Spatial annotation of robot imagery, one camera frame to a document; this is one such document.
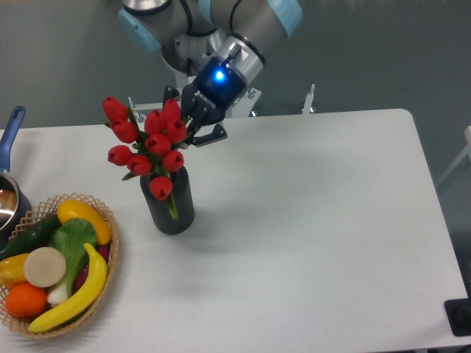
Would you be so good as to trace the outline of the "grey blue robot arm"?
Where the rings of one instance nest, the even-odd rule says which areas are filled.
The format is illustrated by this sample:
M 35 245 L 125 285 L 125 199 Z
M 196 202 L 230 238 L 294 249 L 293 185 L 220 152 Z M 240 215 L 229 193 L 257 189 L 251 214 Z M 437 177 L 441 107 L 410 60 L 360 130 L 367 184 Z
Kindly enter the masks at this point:
M 189 136 L 178 148 L 224 140 L 223 120 L 250 115 L 252 81 L 302 21 L 298 1 L 123 1 L 118 21 L 145 52 L 160 51 L 177 85 Z

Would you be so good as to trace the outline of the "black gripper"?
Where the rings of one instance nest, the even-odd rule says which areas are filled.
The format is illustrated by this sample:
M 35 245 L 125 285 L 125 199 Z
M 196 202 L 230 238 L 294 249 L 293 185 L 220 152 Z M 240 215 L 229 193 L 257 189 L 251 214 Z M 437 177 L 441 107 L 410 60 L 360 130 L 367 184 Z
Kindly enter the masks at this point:
M 203 147 L 227 138 L 227 131 L 222 121 L 229 107 L 244 92 L 246 82 L 223 62 L 212 57 L 208 64 L 196 76 L 193 82 L 183 88 L 181 113 L 182 117 L 191 117 L 189 129 L 211 126 L 211 129 L 200 134 L 203 129 L 193 132 L 180 143 L 181 149 L 190 146 Z M 179 100 L 180 91 L 167 85 L 163 91 L 163 103 L 169 99 Z

